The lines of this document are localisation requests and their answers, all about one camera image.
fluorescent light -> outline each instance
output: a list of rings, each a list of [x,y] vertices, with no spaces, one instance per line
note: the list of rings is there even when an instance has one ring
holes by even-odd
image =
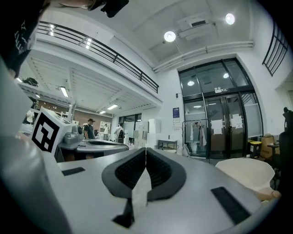
[[[227,24],[230,24],[230,25],[234,24],[235,22],[235,17],[231,13],[227,14],[225,19]]]
[[[54,36],[54,30],[53,30],[53,28],[54,28],[54,25],[53,24],[50,24],[50,35],[51,36]]]
[[[193,81],[189,81],[189,82],[187,83],[187,85],[188,85],[188,86],[192,86],[192,85],[194,85],[194,82],[193,82]]]
[[[112,110],[112,109],[114,109],[115,107],[117,107],[117,105],[112,105],[112,106],[110,106],[109,108],[108,108],[108,110]]]
[[[66,92],[66,88],[65,88],[65,87],[60,87],[60,89],[61,89],[63,95],[64,95],[65,97],[68,97],[68,94],[67,94],[67,92]]]
[[[176,38],[176,35],[173,31],[166,32],[164,38],[167,42],[173,42]]]
[[[92,41],[92,40],[91,40],[90,38],[87,39],[86,49],[89,49],[89,48],[90,48],[91,41]]]

person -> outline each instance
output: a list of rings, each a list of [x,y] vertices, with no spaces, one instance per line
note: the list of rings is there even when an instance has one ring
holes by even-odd
[[[115,139],[115,142],[118,142],[118,143],[123,143],[123,138],[125,136],[125,133],[124,133],[124,129],[123,129],[123,123],[119,123],[118,127],[116,128],[114,134],[116,134],[116,139]]]
[[[27,112],[27,123],[28,124],[33,124],[34,117],[35,117],[34,112],[32,112],[31,110],[28,110],[28,112]]]
[[[109,4],[106,0],[36,0],[36,1],[11,1],[1,2],[1,9],[12,9],[13,20],[7,22],[7,14],[1,14],[2,32],[5,33],[5,43],[0,46],[0,54],[12,75],[17,78],[20,68],[36,41],[36,31],[43,13],[52,6],[81,7],[92,11],[99,6],[104,6],[108,17],[113,17],[119,12],[128,0],[115,0]]]
[[[108,127],[108,124],[105,124],[105,125],[104,125],[104,129],[105,129],[104,132],[103,132],[103,133],[104,133],[104,140],[105,140],[105,141],[108,141],[108,134],[109,134],[109,127]]]
[[[95,139],[95,135],[93,133],[93,123],[95,121],[93,119],[89,119],[87,123],[84,125],[84,137],[86,139]]]

cardboard box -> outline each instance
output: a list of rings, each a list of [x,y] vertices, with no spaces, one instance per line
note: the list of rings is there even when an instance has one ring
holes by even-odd
[[[270,158],[272,157],[272,148],[268,147],[268,144],[273,144],[275,141],[274,137],[262,137],[261,138],[261,150],[260,150],[260,156],[263,158]],[[280,148],[275,149],[276,154],[280,154]]]

yellow object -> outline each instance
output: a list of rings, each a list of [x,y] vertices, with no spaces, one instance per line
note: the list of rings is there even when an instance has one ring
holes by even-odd
[[[253,142],[250,142],[250,144],[261,144],[261,141],[253,141]]]

chair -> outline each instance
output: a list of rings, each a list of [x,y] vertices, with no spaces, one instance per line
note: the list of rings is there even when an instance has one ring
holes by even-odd
[[[270,189],[270,181],[275,175],[275,171],[267,163],[248,158],[227,159],[218,162],[216,167],[256,192]]]
[[[272,149],[272,157],[265,160],[273,170],[275,171],[274,180],[274,189],[277,189],[277,180],[281,179],[281,157],[279,154],[276,154],[276,148],[279,147],[278,144],[268,144],[267,147]]]

